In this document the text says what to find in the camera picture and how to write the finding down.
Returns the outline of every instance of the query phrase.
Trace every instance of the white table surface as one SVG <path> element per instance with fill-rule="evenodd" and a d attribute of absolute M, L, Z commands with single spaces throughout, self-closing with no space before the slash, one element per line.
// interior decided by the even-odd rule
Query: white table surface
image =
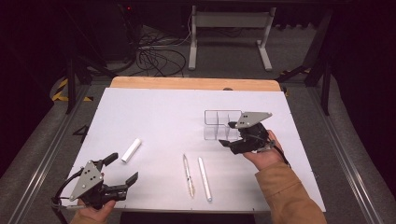
<path fill-rule="evenodd" d="M 145 211 L 239 212 L 269 211 L 254 176 L 257 169 L 219 141 L 205 140 L 205 110 L 272 112 L 262 121 L 282 145 L 294 172 L 310 197 L 325 211 L 317 182 L 306 157 L 284 93 L 281 91 L 193 91 L 107 88 L 70 175 L 89 160 L 113 152 L 119 158 L 104 167 L 105 184 L 124 184 L 135 172 L 136 183 L 116 208 Z M 120 160 L 139 138 L 142 145 L 129 162 Z M 183 166 L 186 154 L 195 187 L 189 194 Z M 198 165 L 203 158 L 213 201 L 206 200 Z M 63 196 L 70 196 L 77 180 Z M 76 201 L 63 200 L 63 205 Z"/>

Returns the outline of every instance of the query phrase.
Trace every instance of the dark floor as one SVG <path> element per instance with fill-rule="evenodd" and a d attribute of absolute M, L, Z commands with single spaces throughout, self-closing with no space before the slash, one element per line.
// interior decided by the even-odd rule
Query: dark floor
<path fill-rule="evenodd" d="M 274 28 L 267 43 L 273 72 L 264 71 L 260 54 L 255 47 L 255 40 L 260 34 L 256 30 L 243 31 L 235 38 L 213 32 L 201 34 L 198 38 L 196 70 L 184 69 L 183 76 L 274 79 L 281 71 L 291 70 L 302 63 L 315 30 L 297 27 L 279 31 Z M 188 60 L 188 43 L 171 49 L 181 52 Z M 182 63 L 177 55 L 169 53 L 167 56 Z M 117 66 L 120 65 L 111 64 L 109 67 Z M 165 67 L 163 71 L 174 69 L 175 67 Z M 128 76 L 136 71 L 139 70 L 134 65 L 121 75 Z M 156 73 L 149 71 L 148 74 L 154 76 Z M 304 77 L 305 75 L 294 77 L 282 86 L 289 91 L 287 99 L 291 113 L 312 169 L 318 175 L 318 187 L 327 208 L 325 216 L 328 223 L 396 223 L 395 200 L 350 123 L 336 81 L 332 79 L 329 103 L 331 115 L 323 118 L 317 103 L 320 86 L 306 88 L 302 82 Z M 69 174 L 81 146 L 81 137 L 73 135 L 73 132 L 84 125 L 90 125 L 103 91 L 110 81 L 108 77 L 94 77 L 90 87 L 79 86 L 79 92 L 92 96 L 93 101 L 81 102 L 69 116 L 65 115 L 67 102 L 55 102 L 55 106 L 0 179 L 0 223 L 58 223 L 57 217 L 50 211 L 50 197 Z M 329 122 L 333 132 L 329 131 Z M 354 191 L 353 179 L 334 145 L 334 133 L 335 139 L 339 140 L 338 145 L 349 158 L 348 162 L 356 168 L 370 201 L 362 202 L 359 197 L 361 191 Z M 51 154 L 53 160 L 43 160 Z M 365 205 L 372 206 L 376 216 L 367 215 Z M 68 220 L 73 216 L 68 211 L 64 211 L 64 214 Z M 258 224 L 271 223 L 268 214 L 255 217 Z M 119 221 L 120 212 L 116 211 L 109 223 Z"/>

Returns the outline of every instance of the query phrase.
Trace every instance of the person's arm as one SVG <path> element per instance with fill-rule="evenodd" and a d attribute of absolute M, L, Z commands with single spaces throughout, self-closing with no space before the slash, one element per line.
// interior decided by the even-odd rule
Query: person's arm
<path fill-rule="evenodd" d="M 271 131 L 268 133 L 270 139 L 276 140 Z M 277 140 L 276 146 L 282 150 Z M 279 152 L 273 148 L 260 153 L 244 153 L 244 156 L 259 170 L 256 178 L 275 224 L 326 223 L 322 211 L 309 198 L 301 180 L 283 162 Z"/>
<path fill-rule="evenodd" d="M 107 224 L 107 217 L 113 211 L 116 201 L 110 201 L 100 210 L 92 207 L 78 209 L 70 224 Z"/>

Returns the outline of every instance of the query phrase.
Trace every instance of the human hand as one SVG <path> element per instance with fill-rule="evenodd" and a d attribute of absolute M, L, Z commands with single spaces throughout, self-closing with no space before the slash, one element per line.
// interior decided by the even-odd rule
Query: human hand
<path fill-rule="evenodd" d="M 267 130 L 268 132 L 268 138 L 270 140 L 275 140 L 276 141 L 276 146 L 283 152 L 282 146 L 279 144 L 279 142 L 276 139 L 276 136 L 271 130 Z M 277 163 L 279 161 L 283 162 L 283 158 L 280 155 L 280 153 L 274 149 L 268 149 L 264 150 L 262 152 L 258 153 L 253 153 L 253 152 L 245 152 L 243 153 L 244 157 L 251 162 L 257 167 L 257 169 L 260 171 L 262 169 L 267 168 L 268 166 Z"/>
<path fill-rule="evenodd" d="M 85 205 L 81 199 L 78 199 L 78 204 Z M 98 222 L 105 222 L 111 211 L 113 211 L 115 205 L 116 201 L 112 200 L 108 203 L 105 203 L 103 207 L 99 210 L 96 210 L 93 207 L 86 207 L 79 209 L 78 213 L 82 217 L 88 217 Z"/>

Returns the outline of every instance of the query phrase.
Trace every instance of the gray carpet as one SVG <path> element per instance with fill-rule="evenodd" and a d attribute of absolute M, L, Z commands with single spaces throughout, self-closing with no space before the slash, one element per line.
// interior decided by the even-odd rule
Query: gray carpet
<path fill-rule="evenodd" d="M 255 78 L 273 79 L 283 70 L 293 69 L 304 59 L 315 30 L 312 28 L 273 29 L 267 44 L 267 51 L 274 67 L 271 73 L 265 72 L 260 54 L 255 47 L 256 36 L 261 31 L 244 31 L 236 38 L 225 37 L 218 33 L 204 32 L 198 38 L 197 68 L 194 71 L 185 69 L 186 77 L 228 77 L 228 78 Z M 189 57 L 189 45 L 172 47 Z M 170 58 L 180 60 L 175 55 Z M 138 71 L 134 65 L 122 73 L 127 76 Z M 282 84 L 290 92 L 287 97 L 291 113 L 294 117 L 299 134 L 313 171 L 318 175 L 318 187 L 327 208 L 325 216 L 328 223 L 367 223 L 360 205 L 352 191 L 348 179 L 338 161 L 331 143 L 329 132 L 326 130 L 320 111 L 304 87 L 301 80 L 304 75 L 294 77 Z M 50 197 L 62 185 L 81 147 L 80 136 L 73 132 L 84 125 L 90 125 L 95 109 L 105 87 L 110 83 L 108 77 L 95 77 L 89 87 L 87 96 L 93 96 L 92 102 L 83 102 L 76 115 L 71 120 L 69 128 L 64 134 L 59 152 L 50 166 L 39 191 L 33 195 L 33 203 L 28 208 L 22 223 L 59 223 L 57 217 L 50 210 Z M 0 223 L 7 223 L 29 185 L 31 177 L 51 146 L 59 129 L 67 102 L 56 102 L 48 115 L 42 120 L 35 132 L 31 135 L 20 154 L 11 164 L 7 172 L 0 179 Z M 372 202 L 382 217 L 384 223 L 396 223 L 396 203 L 378 171 L 370 161 L 359 137 L 356 135 L 349 121 L 347 112 L 340 99 L 335 80 L 332 80 L 330 96 L 331 120 L 340 140 L 349 156 L 361 174 Z M 68 220 L 73 212 L 64 211 Z M 115 211 L 109 223 L 118 223 L 120 211 Z M 256 223 L 271 223 L 269 214 L 256 216 Z"/>

